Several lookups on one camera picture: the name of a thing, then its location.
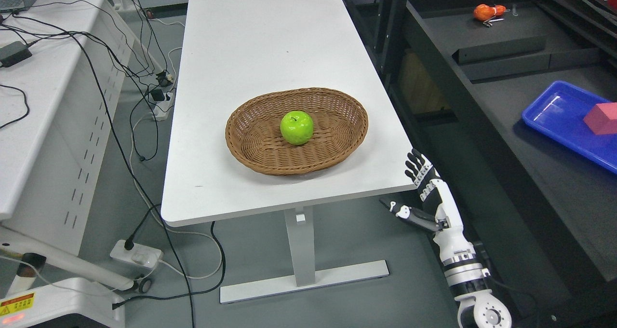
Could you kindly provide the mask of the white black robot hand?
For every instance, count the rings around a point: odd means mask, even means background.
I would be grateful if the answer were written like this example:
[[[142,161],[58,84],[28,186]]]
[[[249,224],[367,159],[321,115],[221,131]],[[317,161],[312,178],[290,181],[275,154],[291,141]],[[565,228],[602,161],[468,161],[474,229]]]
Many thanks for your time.
[[[410,207],[388,198],[380,198],[380,202],[399,220],[432,232],[443,265],[475,260],[476,251],[464,236],[463,221],[449,185],[432,162],[415,148],[407,154],[405,165],[405,174],[410,177],[422,208]]]

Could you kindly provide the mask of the white robot forearm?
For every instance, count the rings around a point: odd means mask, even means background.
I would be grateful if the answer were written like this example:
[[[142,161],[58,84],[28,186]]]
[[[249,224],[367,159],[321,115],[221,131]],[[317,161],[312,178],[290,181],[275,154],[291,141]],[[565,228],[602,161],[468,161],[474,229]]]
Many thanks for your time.
[[[473,253],[455,255],[443,262],[443,273],[458,302],[459,328],[511,328],[509,309],[495,297],[487,279],[490,271]]]

